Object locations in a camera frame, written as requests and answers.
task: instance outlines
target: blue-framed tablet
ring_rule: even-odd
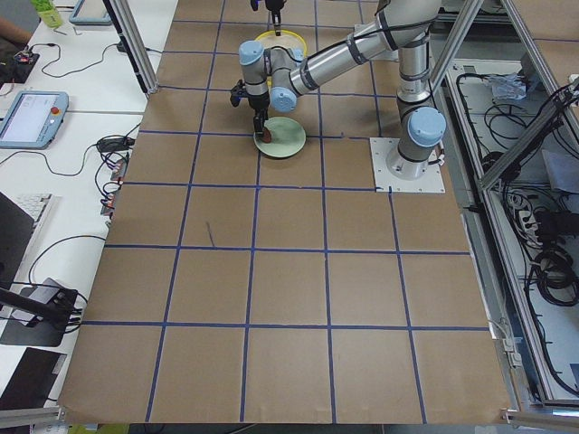
[[[64,92],[18,92],[0,127],[0,147],[45,149],[54,139],[69,96]]]
[[[79,0],[72,10],[69,21],[76,25],[112,24],[102,0]]]

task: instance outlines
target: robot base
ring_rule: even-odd
[[[396,193],[445,193],[441,168],[438,165],[427,165],[422,176],[412,181],[401,179],[390,171],[386,160],[390,151],[398,146],[398,141],[398,138],[389,137],[370,138],[376,191],[385,193],[391,190]],[[435,159],[436,154],[432,152],[431,160]]]

